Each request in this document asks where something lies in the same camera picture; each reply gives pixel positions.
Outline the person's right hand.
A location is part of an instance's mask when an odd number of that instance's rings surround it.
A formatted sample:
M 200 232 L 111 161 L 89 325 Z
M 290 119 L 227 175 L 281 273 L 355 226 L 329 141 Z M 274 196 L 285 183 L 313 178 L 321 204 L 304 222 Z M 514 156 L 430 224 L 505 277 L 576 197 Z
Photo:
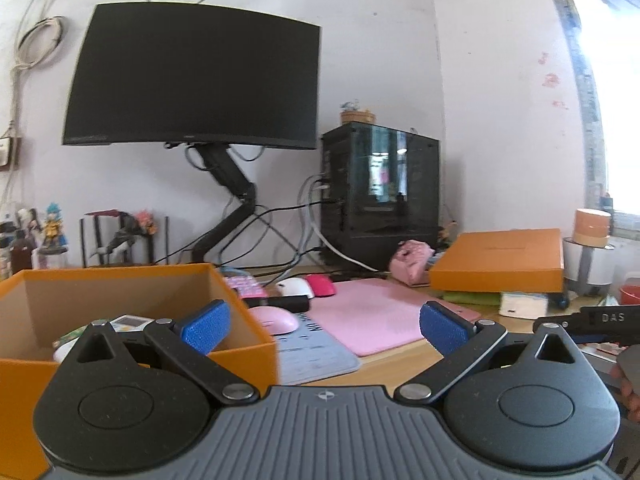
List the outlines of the person's right hand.
M 631 422 L 640 422 L 640 398 L 618 364 L 612 367 L 611 375 L 620 381 L 620 394 Z

